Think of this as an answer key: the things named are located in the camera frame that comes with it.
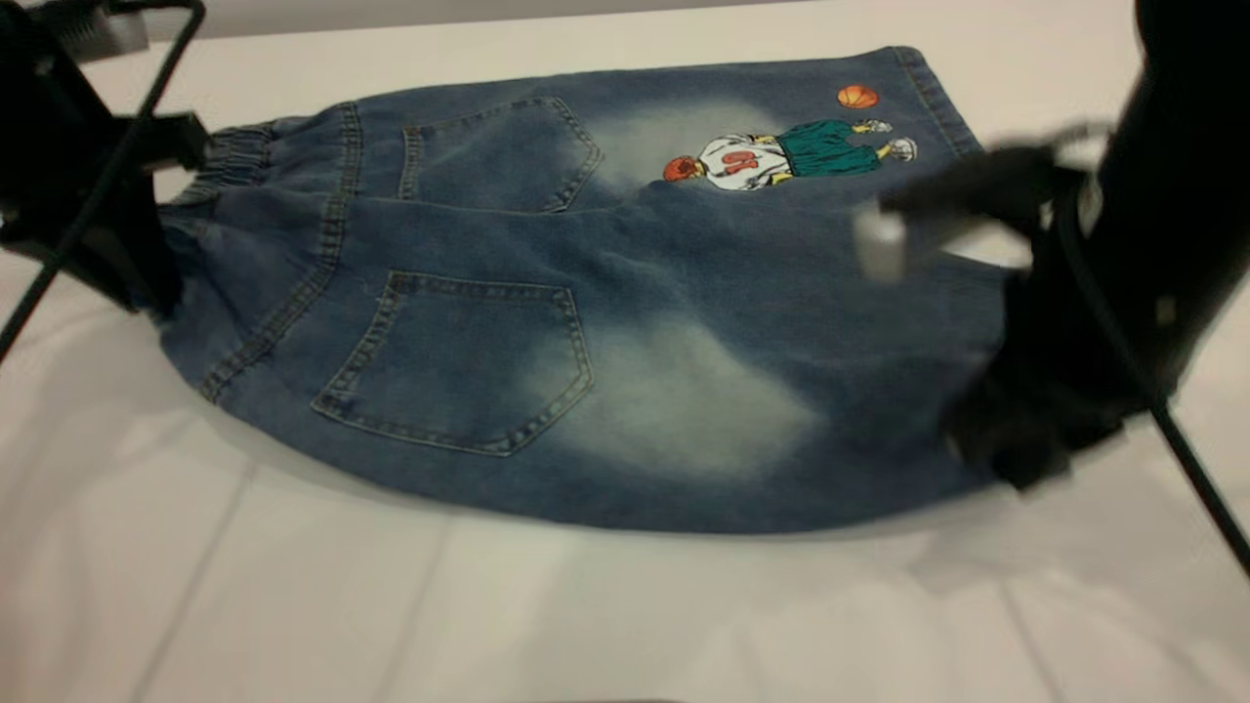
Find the red hair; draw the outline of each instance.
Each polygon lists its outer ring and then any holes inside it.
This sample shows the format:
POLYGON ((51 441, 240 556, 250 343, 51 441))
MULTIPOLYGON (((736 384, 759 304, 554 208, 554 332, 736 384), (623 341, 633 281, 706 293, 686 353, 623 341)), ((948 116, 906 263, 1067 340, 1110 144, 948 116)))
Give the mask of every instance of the red hair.
POLYGON ((699 163, 695 161, 694 156, 678 156, 669 161, 668 166, 664 166, 664 180, 670 183, 696 175, 699 175, 699 163))

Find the back pocket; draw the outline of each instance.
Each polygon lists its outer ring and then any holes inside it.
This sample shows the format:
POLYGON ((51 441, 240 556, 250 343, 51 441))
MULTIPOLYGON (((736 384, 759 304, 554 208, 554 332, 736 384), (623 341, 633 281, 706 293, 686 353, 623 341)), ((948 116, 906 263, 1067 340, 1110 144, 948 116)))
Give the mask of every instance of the back pocket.
POLYGON ((312 408, 395 439, 508 457, 591 387, 572 293, 391 271, 312 408))
POLYGON ((438 205, 555 213, 602 151, 558 98, 532 98, 404 131, 399 196, 438 205))

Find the white jersey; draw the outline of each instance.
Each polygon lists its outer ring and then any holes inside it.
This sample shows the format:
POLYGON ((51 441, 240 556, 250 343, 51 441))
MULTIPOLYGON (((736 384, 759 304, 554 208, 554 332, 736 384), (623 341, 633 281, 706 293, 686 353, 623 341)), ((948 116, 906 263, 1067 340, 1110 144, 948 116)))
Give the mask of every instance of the white jersey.
POLYGON ((724 190, 759 190, 772 184, 774 174, 789 174, 790 161, 776 141, 755 141, 746 134, 726 134, 711 140, 699 161, 708 180, 724 190))

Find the seam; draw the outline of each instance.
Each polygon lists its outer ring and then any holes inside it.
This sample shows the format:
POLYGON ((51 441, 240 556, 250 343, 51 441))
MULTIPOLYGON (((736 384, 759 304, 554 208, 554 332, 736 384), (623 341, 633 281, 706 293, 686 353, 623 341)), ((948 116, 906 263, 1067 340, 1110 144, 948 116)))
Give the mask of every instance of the seam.
POLYGON ((244 341, 234 354, 219 363, 200 383, 200 394, 212 403, 218 402, 221 392, 235 377, 274 349, 278 340, 295 324, 295 320, 302 316, 312 301, 321 296, 339 266, 339 255, 346 233, 348 204, 359 186, 361 160, 360 118, 355 104, 342 105, 341 113, 344 173, 340 186, 342 190, 331 194, 322 210, 318 266, 295 285, 285 303, 270 313, 258 333, 244 341))
POLYGON ((914 65, 915 60, 905 58, 902 55, 902 51, 898 46, 891 46, 891 49, 894 50, 894 56, 899 61, 899 65, 902 66, 904 73, 908 74, 908 79, 911 80, 911 88, 912 90, 915 90, 916 98, 920 99, 920 103, 925 106, 925 111, 928 111, 929 116, 932 118, 934 123, 938 124, 938 131, 940 131, 942 139, 946 140, 946 145, 950 146, 951 151, 954 151, 955 154, 960 156, 966 155, 968 151, 958 145, 955 138, 950 135, 950 126, 946 124, 946 120, 938 114, 936 109, 932 105, 930 93, 932 90, 940 90, 940 88, 934 89, 922 86, 920 84, 920 79, 915 74, 915 65, 914 65))
POLYGON ((340 368, 339 373, 331 379, 330 384, 312 400, 311 407, 315 412, 330 419, 374 434, 471 454, 510 457, 530 444, 544 429, 564 417, 592 385, 594 372, 590 365, 590 354, 586 350, 586 340, 572 291, 568 288, 525 283, 484 283, 430 274, 391 271, 378 311, 374 314, 374 320, 365 331, 364 338, 356 344, 356 348, 351 352, 351 355, 344 363, 342 368, 340 368), (569 336, 578 374, 569 382, 569 385, 564 390, 540 408, 531 418, 524 420, 519 427, 504 432, 501 437, 485 440, 472 440, 430 432, 364 413, 350 417, 346 408, 344 408, 342 398, 336 394, 350 395, 352 384, 374 360, 378 349, 385 344, 386 336, 390 334, 398 316, 400 298, 421 291, 459 298, 490 299, 494 301, 521 300, 554 305, 564 318, 565 333, 569 336))
POLYGON ((251 174, 251 185, 260 185, 265 179, 265 171, 270 165, 270 145, 274 143, 274 123, 265 123, 261 128, 261 148, 256 159, 256 168, 251 174))
MULTIPOLYGON (((560 188, 552 193, 546 199, 546 204, 536 210, 499 210, 491 209, 491 211, 502 211, 512 214, 552 214, 566 210, 569 205, 576 199, 581 189, 585 188, 586 183, 590 180, 591 174, 599 168, 599 164, 604 160, 604 151, 595 143, 594 138, 581 123, 578 121, 578 116, 574 115, 572 110, 569 108, 564 100, 554 96, 540 96, 530 98, 528 100, 518 100, 515 103, 508 103, 505 105, 496 105, 486 110, 472 113, 470 115, 464 115, 460 118, 451 118, 448 120, 440 120, 436 123, 430 123, 426 125, 408 126, 404 129, 404 143, 405 143, 405 161, 404 171, 400 176, 399 199, 400 200, 418 200, 416 189, 419 184, 420 166, 418 160, 421 158, 421 140, 422 133, 426 131, 439 131, 449 128, 465 126, 471 123, 481 123, 490 118, 504 115, 510 111, 516 111, 524 108, 545 108, 559 118, 565 128, 572 134, 576 141, 580 141, 586 149, 586 156, 582 159, 581 165, 574 170, 572 175, 564 180, 560 188)), ((481 210, 480 208, 462 208, 468 210, 481 210)))
POLYGON ((555 213, 566 209, 578 194, 581 193, 586 181, 590 180, 590 175, 595 173, 595 169, 600 163, 602 163, 604 151, 598 144, 595 144, 590 133, 581 126, 581 123, 578 121, 576 115, 572 114, 572 110, 569 109, 569 105, 566 105, 564 100, 560 100, 559 98, 546 98, 544 99, 544 104, 555 110, 555 113, 560 115, 565 125, 569 128, 569 131, 571 131, 572 135, 586 146, 586 159, 581 163, 581 166, 565 183, 564 188, 552 195, 552 199, 555 200, 554 204, 542 210, 544 213, 555 213))
POLYGON ((399 179, 399 199, 416 200, 416 174, 420 171, 421 130, 404 128, 404 173, 399 179))

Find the white table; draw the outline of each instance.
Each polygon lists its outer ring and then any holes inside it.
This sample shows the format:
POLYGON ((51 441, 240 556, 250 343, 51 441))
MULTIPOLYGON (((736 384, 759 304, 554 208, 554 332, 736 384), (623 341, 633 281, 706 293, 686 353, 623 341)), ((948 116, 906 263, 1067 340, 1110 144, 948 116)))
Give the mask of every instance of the white table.
MULTIPOLYGON (((1114 116, 1139 66, 1128 0, 841 0, 202 41, 164 108, 215 128, 422 84, 885 44, 925 51, 988 141, 1114 116)), ((125 110, 158 60, 89 73, 125 110)), ((1179 140, 1236 134, 1215 96, 1194 109, 1179 140)), ((0 309, 32 270, 0 258, 0 309)), ((1242 519, 1248 344, 1242 296, 1180 412, 1242 519)), ((144 319, 72 281, 0 373, 4 703, 639 697, 1250 700, 1250 587, 1148 427, 1024 502, 644 537, 349 479, 208 407, 144 319)))

